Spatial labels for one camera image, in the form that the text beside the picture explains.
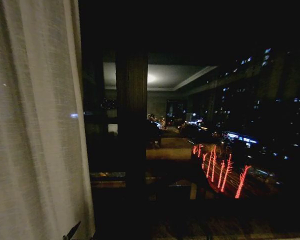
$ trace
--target red lights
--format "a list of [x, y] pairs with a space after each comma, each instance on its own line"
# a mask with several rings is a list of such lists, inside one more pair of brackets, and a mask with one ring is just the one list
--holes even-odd
[[223, 179], [223, 183], [222, 183], [222, 187], [221, 187], [221, 192], [225, 191], [227, 176], [228, 176], [229, 173], [231, 173], [232, 164], [233, 163], [231, 162], [231, 154], [230, 154], [229, 159], [227, 160], [227, 166], [226, 166], [225, 175], [224, 175], [224, 179]]
[[238, 199], [240, 197], [240, 193], [241, 193], [242, 187], [244, 186], [244, 181], [245, 181], [247, 171], [249, 168], [251, 168], [251, 166], [245, 165], [244, 170], [242, 171], [242, 173], [240, 173], [240, 183], [239, 183], [238, 189], [237, 189], [235, 197], [234, 197], [236, 199]]
[[208, 155], [208, 153], [202, 154], [202, 165], [201, 165], [202, 170], [204, 170], [204, 168], [205, 168], [205, 160], [206, 160], [207, 155]]
[[201, 148], [203, 147], [202, 144], [199, 144], [199, 150], [198, 150], [198, 158], [200, 158]]
[[210, 163], [211, 163], [211, 159], [212, 159], [212, 153], [213, 153], [213, 151], [211, 150], [211, 152], [210, 152], [210, 158], [209, 158], [209, 163], [208, 163], [208, 169], [206, 170], [206, 177], [208, 177], [209, 176], [209, 170], [210, 170]]
[[214, 145], [213, 148], [213, 161], [212, 161], [212, 176], [211, 176], [211, 182], [214, 182], [214, 177], [215, 177], [215, 165], [217, 162], [217, 154], [216, 154], [216, 145]]
[[192, 148], [193, 154], [196, 154], [197, 151], [198, 151], [198, 146], [194, 145]]
[[222, 171], [225, 168], [225, 160], [222, 160], [221, 163], [221, 170], [220, 170], [220, 175], [219, 175], [219, 182], [218, 182], [218, 189], [220, 188], [220, 184], [221, 184], [221, 178], [222, 178]]

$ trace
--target ceiling light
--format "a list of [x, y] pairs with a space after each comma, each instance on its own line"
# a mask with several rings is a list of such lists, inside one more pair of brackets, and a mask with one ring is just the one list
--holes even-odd
[[152, 83], [154, 82], [155, 80], [157, 80], [157, 78], [151, 74], [148, 74], [148, 83]]

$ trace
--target white curtain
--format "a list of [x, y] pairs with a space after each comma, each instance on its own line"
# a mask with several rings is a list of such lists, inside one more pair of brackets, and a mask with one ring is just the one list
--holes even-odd
[[95, 230], [73, 0], [0, 0], [0, 240]]

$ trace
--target ceiling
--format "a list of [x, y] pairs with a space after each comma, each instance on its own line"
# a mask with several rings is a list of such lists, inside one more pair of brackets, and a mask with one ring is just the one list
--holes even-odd
[[[209, 71], [216, 66], [198, 65], [148, 65], [149, 91], [175, 91]], [[105, 89], [116, 89], [116, 65], [114, 62], [103, 63]]]

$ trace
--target sheer curtain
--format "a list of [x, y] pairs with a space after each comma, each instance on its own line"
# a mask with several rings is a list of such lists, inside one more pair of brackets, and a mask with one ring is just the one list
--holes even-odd
[[0, 239], [95, 230], [74, 0], [0, 0]]

